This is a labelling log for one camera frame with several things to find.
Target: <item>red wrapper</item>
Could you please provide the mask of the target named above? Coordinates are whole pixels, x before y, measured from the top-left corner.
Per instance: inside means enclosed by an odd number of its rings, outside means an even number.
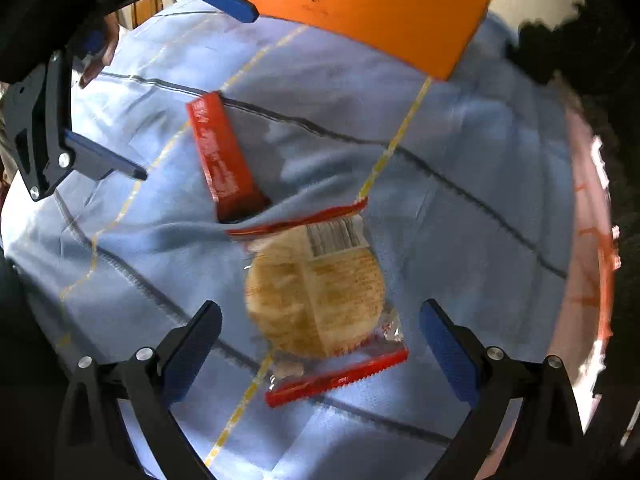
[[[271,202],[255,185],[220,95],[206,94],[189,103],[187,111],[202,169],[218,206],[218,221],[235,222],[263,211]]]

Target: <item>barcode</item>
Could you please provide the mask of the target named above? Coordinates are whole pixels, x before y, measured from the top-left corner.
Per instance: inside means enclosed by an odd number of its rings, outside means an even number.
[[[359,216],[308,225],[306,234],[314,258],[369,246]]]

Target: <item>blue cloth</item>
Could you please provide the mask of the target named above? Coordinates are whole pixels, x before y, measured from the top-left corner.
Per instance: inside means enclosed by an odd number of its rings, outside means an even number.
[[[73,173],[33,204],[18,178],[2,218],[6,254],[70,366],[85,354],[126,359],[205,300],[221,306],[220,344],[173,408],[203,458],[266,349],[244,309],[242,247],[216,221],[190,128],[179,133],[184,105],[270,46],[223,92],[247,163],[273,200],[238,225],[247,227],[351,203],[425,79],[313,28],[276,45],[298,27],[241,24],[198,0],[151,18],[121,40],[111,67],[73,92],[74,130],[148,167],[148,180]],[[217,478],[424,478],[468,409],[420,334],[427,298],[485,345],[545,356],[570,259],[571,158],[555,92],[504,59],[510,37],[495,18],[482,24],[450,81],[432,85],[364,211],[408,362],[275,410],[260,392],[212,464]],[[130,406],[122,409],[142,463],[162,478]]]

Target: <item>finger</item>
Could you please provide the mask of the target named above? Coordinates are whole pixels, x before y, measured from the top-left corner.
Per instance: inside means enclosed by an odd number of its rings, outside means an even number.
[[[120,25],[118,24],[118,17],[115,12],[112,12],[104,19],[106,27],[106,48],[102,55],[102,63],[104,66],[109,66],[113,61],[113,56],[116,53],[118,46],[118,40],[120,39]]]
[[[91,63],[89,63],[89,65],[84,69],[82,77],[80,78],[80,88],[84,88],[96,77],[98,77],[98,74],[102,72],[103,68],[104,65],[102,63],[102,60],[100,59],[95,59]]]

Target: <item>orange plate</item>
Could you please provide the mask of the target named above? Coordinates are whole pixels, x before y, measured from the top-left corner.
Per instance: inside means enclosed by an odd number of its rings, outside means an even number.
[[[491,0],[249,0],[264,16],[361,41],[447,79]]]

